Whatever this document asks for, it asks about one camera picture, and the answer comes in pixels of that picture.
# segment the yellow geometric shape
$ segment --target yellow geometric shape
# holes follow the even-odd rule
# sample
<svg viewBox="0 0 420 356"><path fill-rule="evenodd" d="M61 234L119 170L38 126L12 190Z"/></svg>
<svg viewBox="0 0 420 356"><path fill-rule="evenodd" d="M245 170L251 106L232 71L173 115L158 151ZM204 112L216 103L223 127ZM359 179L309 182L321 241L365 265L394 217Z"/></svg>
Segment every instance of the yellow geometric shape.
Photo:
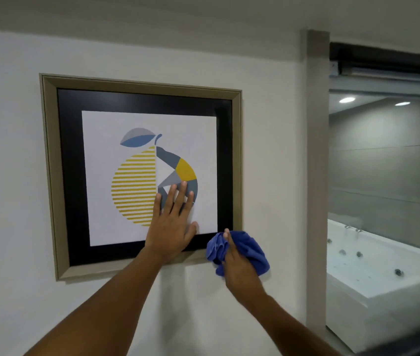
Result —
<svg viewBox="0 0 420 356"><path fill-rule="evenodd" d="M195 180L197 178L193 169L183 158L179 160L175 170L177 171L177 174L179 175L181 181L190 181Z"/></svg>
<svg viewBox="0 0 420 356"><path fill-rule="evenodd" d="M155 146L124 161L111 181L116 209L126 219L142 226L149 226L154 205L151 202L156 192Z"/></svg>

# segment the lemon illustration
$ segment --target lemon illustration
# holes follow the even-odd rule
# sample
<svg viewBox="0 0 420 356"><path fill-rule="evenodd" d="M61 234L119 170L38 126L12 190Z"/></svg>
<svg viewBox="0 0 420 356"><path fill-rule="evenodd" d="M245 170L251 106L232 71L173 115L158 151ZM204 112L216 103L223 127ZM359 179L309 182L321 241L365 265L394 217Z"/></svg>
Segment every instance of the lemon illustration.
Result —
<svg viewBox="0 0 420 356"><path fill-rule="evenodd" d="M153 146L124 161L111 182L111 196L116 209L128 220L142 226L150 225L156 192L162 195L161 208L164 207L167 186L180 186L182 181L187 181L186 196L193 191L194 202L197 199L198 182L194 170L180 156L156 145L161 136L159 134L155 138ZM149 130L132 129L126 133L120 144L129 148L141 147L154 137L155 134ZM164 180L159 185L156 182L156 172L159 173L156 157L172 169L164 178L160 178Z"/></svg>

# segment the bathtub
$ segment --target bathtub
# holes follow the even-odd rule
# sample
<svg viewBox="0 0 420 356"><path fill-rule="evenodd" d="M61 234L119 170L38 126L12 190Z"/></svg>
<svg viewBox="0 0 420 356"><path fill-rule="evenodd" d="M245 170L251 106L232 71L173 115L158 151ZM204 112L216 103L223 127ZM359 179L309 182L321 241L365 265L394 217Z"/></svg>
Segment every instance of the bathtub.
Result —
<svg viewBox="0 0 420 356"><path fill-rule="evenodd" d="M419 331L420 249L328 220L327 326L355 353Z"/></svg>

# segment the gray tiled wall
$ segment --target gray tiled wall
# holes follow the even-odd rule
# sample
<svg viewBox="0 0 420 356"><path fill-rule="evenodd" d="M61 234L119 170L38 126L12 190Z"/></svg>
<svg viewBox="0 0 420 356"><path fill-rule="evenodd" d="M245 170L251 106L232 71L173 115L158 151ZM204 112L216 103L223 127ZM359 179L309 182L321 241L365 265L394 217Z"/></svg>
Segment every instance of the gray tiled wall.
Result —
<svg viewBox="0 0 420 356"><path fill-rule="evenodd" d="M330 115L329 218L420 247L420 99L399 101Z"/></svg>

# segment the hand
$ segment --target hand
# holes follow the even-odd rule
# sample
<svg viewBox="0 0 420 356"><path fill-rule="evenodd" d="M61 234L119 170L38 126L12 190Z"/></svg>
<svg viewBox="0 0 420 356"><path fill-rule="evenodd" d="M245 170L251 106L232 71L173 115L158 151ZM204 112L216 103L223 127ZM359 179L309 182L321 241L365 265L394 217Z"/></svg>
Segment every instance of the hand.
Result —
<svg viewBox="0 0 420 356"><path fill-rule="evenodd" d="M172 185L162 213L162 195L157 194L154 200L151 226L149 226L149 231L147 232L144 248L162 257L163 263L170 261L187 247L197 232L198 224L192 222L189 230L185 233L187 219L193 206L193 191L190 191L187 202L179 215L186 189L187 183L183 181L174 203L177 185Z"/></svg>
<svg viewBox="0 0 420 356"><path fill-rule="evenodd" d="M223 262L225 283L235 299L246 309L250 309L266 296L265 289L253 265L238 252L228 229L225 229L223 237L230 244Z"/></svg>

